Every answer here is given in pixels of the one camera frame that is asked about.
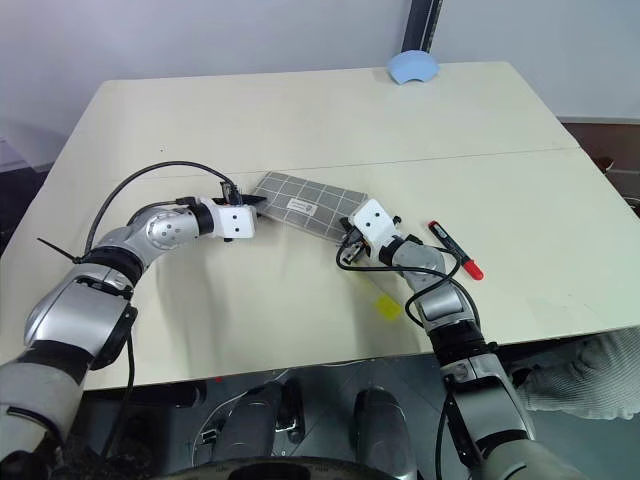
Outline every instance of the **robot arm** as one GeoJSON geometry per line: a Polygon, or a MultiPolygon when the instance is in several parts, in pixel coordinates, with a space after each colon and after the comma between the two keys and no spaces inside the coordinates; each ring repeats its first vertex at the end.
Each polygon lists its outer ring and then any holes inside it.
{"type": "Polygon", "coordinates": [[[88,370],[120,354],[137,310],[133,289],[165,252],[201,236],[251,238],[255,209],[182,199],[107,233],[31,312],[27,349],[0,367],[0,476],[48,478],[82,396],[88,370]]]}
{"type": "MultiPolygon", "coordinates": [[[[376,263],[445,273],[442,254],[399,232],[376,200],[364,203],[348,223],[359,234],[351,235],[357,240],[345,250],[347,262],[366,251],[376,263]]],[[[400,275],[414,292],[441,278],[418,272],[400,275]]],[[[445,412],[460,461],[479,478],[584,479],[534,441],[531,419],[463,293],[445,282],[415,303],[440,363],[447,390],[445,412]]]]}

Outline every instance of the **towel label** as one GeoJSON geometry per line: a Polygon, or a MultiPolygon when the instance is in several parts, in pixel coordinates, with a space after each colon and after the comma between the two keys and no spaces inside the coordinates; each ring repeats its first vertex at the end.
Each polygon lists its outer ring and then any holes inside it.
{"type": "Polygon", "coordinates": [[[313,217],[318,209],[317,205],[313,203],[305,202],[304,200],[300,200],[299,198],[292,198],[287,203],[287,208],[289,210],[295,210],[296,212],[304,213],[313,217]]]}

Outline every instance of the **yellow sticky note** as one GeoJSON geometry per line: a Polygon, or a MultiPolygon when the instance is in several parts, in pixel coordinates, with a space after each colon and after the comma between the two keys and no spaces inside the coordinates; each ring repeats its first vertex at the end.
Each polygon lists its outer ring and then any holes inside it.
{"type": "Polygon", "coordinates": [[[376,300],[376,309],[387,320],[394,321],[402,313],[402,307],[396,303],[396,301],[389,295],[382,295],[376,300]]]}

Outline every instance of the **white table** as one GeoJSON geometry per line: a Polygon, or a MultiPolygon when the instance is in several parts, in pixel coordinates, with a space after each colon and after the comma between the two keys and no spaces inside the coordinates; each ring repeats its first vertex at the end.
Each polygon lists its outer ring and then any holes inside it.
{"type": "MultiPolygon", "coordinates": [[[[219,168],[250,192],[265,171],[368,192],[435,243],[438,219],[485,271],[459,280],[488,340],[584,334],[640,323],[640,222],[506,63],[443,65],[397,86],[384,69],[106,82],[0,261],[0,360],[80,253],[91,219],[126,175],[153,162],[219,168]]],[[[199,171],[127,187],[98,237],[139,206],[219,193],[199,171]]],[[[340,271],[335,246],[261,219],[256,237],[201,240],[162,257],[134,305],[136,383],[430,351],[424,332],[377,302],[408,297],[392,274],[340,271]]],[[[126,359],[87,388],[122,386],[126,359]]]]}

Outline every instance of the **blue object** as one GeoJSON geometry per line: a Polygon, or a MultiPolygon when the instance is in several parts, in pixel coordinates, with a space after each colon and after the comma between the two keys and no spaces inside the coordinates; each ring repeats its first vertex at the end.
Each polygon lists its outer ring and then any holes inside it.
{"type": "Polygon", "coordinates": [[[387,70],[391,78],[402,85],[409,80],[427,82],[438,73],[440,66],[427,52],[408,50],[389,60],[387,70]]]}

